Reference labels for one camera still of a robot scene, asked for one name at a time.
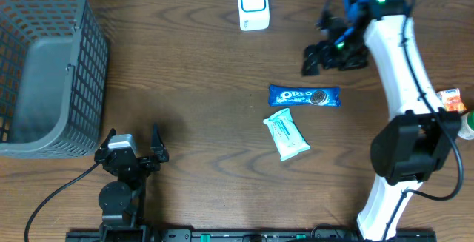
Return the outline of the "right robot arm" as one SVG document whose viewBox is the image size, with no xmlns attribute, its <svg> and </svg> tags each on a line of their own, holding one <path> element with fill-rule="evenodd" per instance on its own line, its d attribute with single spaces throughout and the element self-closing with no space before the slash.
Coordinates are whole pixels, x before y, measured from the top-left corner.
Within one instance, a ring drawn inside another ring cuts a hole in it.
<svg viewBox="0 0 474 242">
<path fill-rule="evenodd" d="M 415 40 L 412 12 L 416 0 L 343 0 L 344 18 L 328 5 L 318 29 L 326 38 L 304 51 L 301 72 L 356 70 L 374 60 L 389 113 L 388 125 L 373 139 L 370 159 L 375 180 L 358 214 L 366 241 L 395 237 L 396 226 L 410 198 L 439 171 L 449 154 L 459 155 L 457 112 L 438 99 Z"/>
</svg>

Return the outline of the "orange snack packet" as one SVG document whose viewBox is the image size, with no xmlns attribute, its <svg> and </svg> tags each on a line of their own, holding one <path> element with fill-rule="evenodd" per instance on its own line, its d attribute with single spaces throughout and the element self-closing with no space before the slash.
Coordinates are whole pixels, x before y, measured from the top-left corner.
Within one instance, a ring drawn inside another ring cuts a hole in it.
<svg viewBox="0 0 474 242">
<path fill-rule="evenodd" d="M 461 93 L 459 88 L 441 90 L 436 93 L 441 103 L 444 105 L 446 111 L 456 111 L 463 113 L 466 111 L 466 107 L 461 100 Z"/>
</svg>

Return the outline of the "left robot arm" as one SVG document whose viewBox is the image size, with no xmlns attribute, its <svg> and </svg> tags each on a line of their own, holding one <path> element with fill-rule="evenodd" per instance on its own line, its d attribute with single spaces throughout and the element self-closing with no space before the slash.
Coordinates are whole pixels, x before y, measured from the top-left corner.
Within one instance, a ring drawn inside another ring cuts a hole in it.
<svg viewBox="0 0 474 242">
<path fill-rule="evenodd" d="M 137 146 L 131 134 L 118 135 L 111 129 L 97 149 L 94 161 L 116 177 L 99 193 L 102 223 L 100 241 L 160 241 L 160 234 L 144 221 L 147 178 L 169 161 L 159 128 L 153 126 L 151 155 L 136 156 Z"/>
</svg>

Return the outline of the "mint green wipes pack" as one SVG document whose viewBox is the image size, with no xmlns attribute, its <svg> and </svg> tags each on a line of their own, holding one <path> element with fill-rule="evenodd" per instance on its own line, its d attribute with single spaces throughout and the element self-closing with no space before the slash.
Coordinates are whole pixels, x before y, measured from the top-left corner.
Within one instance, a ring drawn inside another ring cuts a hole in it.
<svg viewBox="0 0 474 242">
<path fill-rule="evenodd" d="M 269 118 L 265 118 L 263 124 L 270 131 L 281 161 L 311 149 L 295 125 L 289 108 L 279 110 Z"/>
</svg>

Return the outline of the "green lidded jar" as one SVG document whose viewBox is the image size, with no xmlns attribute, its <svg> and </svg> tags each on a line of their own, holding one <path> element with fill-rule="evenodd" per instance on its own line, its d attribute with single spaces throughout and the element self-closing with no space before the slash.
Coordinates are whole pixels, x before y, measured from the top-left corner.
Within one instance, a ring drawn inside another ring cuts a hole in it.
<svg viewBox="0 0 474 242">
<path fill-rule="evenodd" d="M 458 131 L 458 136 L 467 141 L 474 139 L 473 117 L 473 111 L 467 112 L 461 117 L 461 128 Z"/>
</svg>

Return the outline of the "blue Oreo cookie pack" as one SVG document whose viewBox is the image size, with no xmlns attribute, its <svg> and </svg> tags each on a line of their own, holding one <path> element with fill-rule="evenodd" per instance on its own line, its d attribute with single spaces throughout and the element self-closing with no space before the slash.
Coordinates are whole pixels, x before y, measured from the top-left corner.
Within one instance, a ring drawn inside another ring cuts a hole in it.
<svg viewBox="0 0 474 242">
<path fill-rule="evenodd" d="M 314 87 L 282 87 L 269 86 L 268 103 L 272 107 L 279 106 L 320 106 L 340 107 L 339 87 L 314 88 Z"/>
</svg>

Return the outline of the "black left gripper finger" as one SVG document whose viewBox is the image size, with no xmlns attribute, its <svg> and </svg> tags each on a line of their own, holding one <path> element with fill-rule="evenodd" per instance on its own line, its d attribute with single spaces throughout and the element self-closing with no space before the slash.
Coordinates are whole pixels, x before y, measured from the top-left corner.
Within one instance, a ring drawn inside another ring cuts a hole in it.
<svg viewBox="0 0 474 242">
<path fill-rule="evenodd" d="M 101 143 L 100 147 L 97 149 L 98 152 L 102 152 L 108 149 L 108 144 L 110 142 L 110 139 L 116 135 L 116 130 L 112 128 L 109 133 L 107 134 L 107 137 L 104 139 L 104 141 Z"/>
<path fill-rule="evenodd" d="M 153 125 L 150 149 L 156 155 L 166 155 L 167 154 L 166 146 L 162 142 L 161 136 L 159 134 L 158 124 Z"/>
</svg>

